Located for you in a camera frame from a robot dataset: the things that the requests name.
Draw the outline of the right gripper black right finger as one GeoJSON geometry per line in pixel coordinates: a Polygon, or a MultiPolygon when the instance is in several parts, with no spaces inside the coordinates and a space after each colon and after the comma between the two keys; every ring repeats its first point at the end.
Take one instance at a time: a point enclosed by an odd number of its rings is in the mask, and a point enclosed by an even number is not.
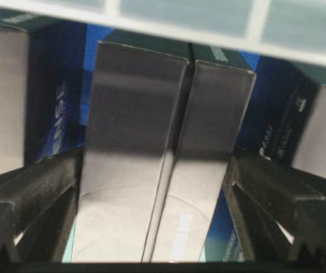
{"type": "Polygon", "coordinates": [[[326,179],[232,155],[223,182],[245,260],[326,263],[326,179]]]}

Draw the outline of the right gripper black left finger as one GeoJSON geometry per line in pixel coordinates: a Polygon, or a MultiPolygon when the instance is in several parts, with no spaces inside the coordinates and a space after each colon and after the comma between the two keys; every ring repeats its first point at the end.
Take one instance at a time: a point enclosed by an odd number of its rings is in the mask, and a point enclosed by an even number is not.
{"type": "Polygon", "coordinates": [[[0,263],[62,260],[82,159],[80,147],[0,175],[0,263]]]}

